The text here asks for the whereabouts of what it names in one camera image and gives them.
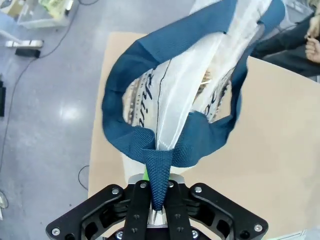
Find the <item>blue bag handle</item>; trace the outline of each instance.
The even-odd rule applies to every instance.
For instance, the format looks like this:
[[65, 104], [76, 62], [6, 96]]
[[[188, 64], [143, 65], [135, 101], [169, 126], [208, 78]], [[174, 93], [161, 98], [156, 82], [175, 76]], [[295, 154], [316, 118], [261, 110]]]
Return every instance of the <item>blue bag handle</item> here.
[[[208, 34], [228, 32], [236, 4], [237, 0], [221, 0], [136, 40], [110, 71], [102, 100], [104, 134], [119, 151], [146, 165], [153, 208], [157, 211], [162, 209], [171, 166], [194, 166], [199, 159], [226, 144], [240, 114], [239, 98], [247, 76], [246, 61], [254, 44], [247, 48], [233, 72], [230, 115], [208, 123], [204, 114], [190, 113], [172, 150], [156, 150], [155, 133], [151, 129], [125, 122], [122, 97], [128, 86], [143, 73], [178, 56]], [[284, 12], [282, 1], [272, 0], [259, 21], [264, 25], [264, 36], [281, 22]]]

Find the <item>beige cardboard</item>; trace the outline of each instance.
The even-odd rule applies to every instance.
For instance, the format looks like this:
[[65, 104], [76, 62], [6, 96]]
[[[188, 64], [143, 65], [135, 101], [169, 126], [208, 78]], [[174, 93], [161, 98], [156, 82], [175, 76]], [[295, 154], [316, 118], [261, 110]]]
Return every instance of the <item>beige cardboard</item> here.
[[[142, 36], [115, 32], [108, 39], [92, 133], [89, 197], [109, 184], [126, 186], [121, 154], [102, 130], [101, 102], [113, 64]], [[189, 187], [206, 183], [267, 220], [267, 238], [319, 225], [320, 85], [254, 58], [248, 69], [241, 114], [227, 144], [184, 172], [185, 182]]]

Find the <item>person's hand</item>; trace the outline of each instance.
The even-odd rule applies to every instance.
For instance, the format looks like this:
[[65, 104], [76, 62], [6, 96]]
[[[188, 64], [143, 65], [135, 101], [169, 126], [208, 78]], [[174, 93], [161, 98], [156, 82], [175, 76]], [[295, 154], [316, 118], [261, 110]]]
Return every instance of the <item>person's hand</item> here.
[[305, 45], [306, 58], [320, 64], [320, 42], [315, 38], [307, 38]]
[[305, 38], [316, 38], [320, 34], [320, 15], [316, 15], [310, 19], [310, 26]]

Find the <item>gray floor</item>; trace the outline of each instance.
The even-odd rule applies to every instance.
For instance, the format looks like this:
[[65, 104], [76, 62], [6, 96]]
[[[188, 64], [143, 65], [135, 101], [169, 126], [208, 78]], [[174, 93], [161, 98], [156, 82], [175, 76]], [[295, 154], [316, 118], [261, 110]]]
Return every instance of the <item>gray floor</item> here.
[[[194, 1], [181, 2], [101, 0], [92, 6], [81, 6], [60, 47], [30, 65], [15, 91], [4, 146], [0, 190], [6, 194], [9, 208], [2, 211], [0, 239], [45, 240], [46, 225], [86, 199], [87, 191], [77, 176], [90, 159], [108, 34], [156, 30], [189, 13]], [[17, 29], [5, 15], [0, 15], [0, 24], [23, 38], [44, 39], [44, 54], [57, 45], [66, 31]], [[0, 72], [7, 87], [6, 117], [0, 119], [0, 146], [13, 86], [29, 61], [0, 48]], [[87, 185], [88, 169], [81, 179]]]

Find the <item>black cable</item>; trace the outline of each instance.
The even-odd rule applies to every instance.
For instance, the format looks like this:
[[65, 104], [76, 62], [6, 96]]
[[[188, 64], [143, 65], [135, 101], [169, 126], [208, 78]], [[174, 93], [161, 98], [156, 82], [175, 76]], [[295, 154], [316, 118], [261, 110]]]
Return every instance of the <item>black cable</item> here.
[[66, 38], [67, 34], [69, 33], [70, 28], [72, 26], [72, 23], [74, 22], [74, 20], [76, 18], [78, 10], [79, 10], [79, 5], [76, 7], [76, 10], [74, 12], [73, 18], [71, 19], [70, 24], [69, 24], [67, 30], [65, 31], [65, 34], [63, 35], [61, 40], [58, 42], [58, 44], [53, 48], [53, 50], [51, 50], [50, 52], [40, 56], [39, 58], [32, 59], [26, 65], [26, 67], [22, 70], [21, 74], [19, 75], [19, 77], [17, 78], [17, 80], [14, 83], [14, 87], [13, 87], [13, 91], [12, 91], [12, 95], [11, 95], [11, 102], [10, 102], [9, 111], [8, 111], [8, 120], [6, 122], [5, 130], [4, 130], [4, 136], [3, 136], [3, 142], [2, 142], [2, 150], [1, 150], [1, 156], [0, 156], [0, 173], [1, 173], [2, 165], [3, 165], [3, 158], [4, 158], [4, 153], [5, 153], [5, 144], [6, 144], [6, 140], [7, 140], [10, 116], [11, 116], [11, 111], [12, 111], [12, 106], [13, 106], [13, 100], [14, 100], [14, 96], [15, 96], [15, 92], [16, 92], [17, 86], [18, 86], [18, 84], [19, 84], [19, 82], [21, 80], [21, 77], [27, 71], [27, 69], [29, 68], [31, 63], [35, 62], [38, 59], [44, 59], [44, 58], [50, 56], [51, 54], [53, 54], [58, 49], [58, 47], [61, 45], [62, 41]]
[[83, 169], [85, 169], [85, 168], [87, 168], [87, 167], [89, 167], [89, 165], [83, 166], [83, 167], [80, 169], [80, 171], [78, 172], [78, 182], [80, 183], [80, 185], [81, 185], [85, 190], [88, 191], [88, 188], [85, 187], [85, 186], [81, 183], [81, 181], [80, 181], [80, 173], [82, 172]]
[[93, 1], [93, 2], [85, 3], [85, 2], [83, 2], [82, 0], [78, 0], [79, 4], [80, 4], [80, 5], [83, 5], [83, 6], [91, 6], [91, 5], [93, 5], [93, 4], [96, 4], [96, 3], [99, 2], [99, 1], [100, 1], [100, 0], [95, 0], [95, 1]]

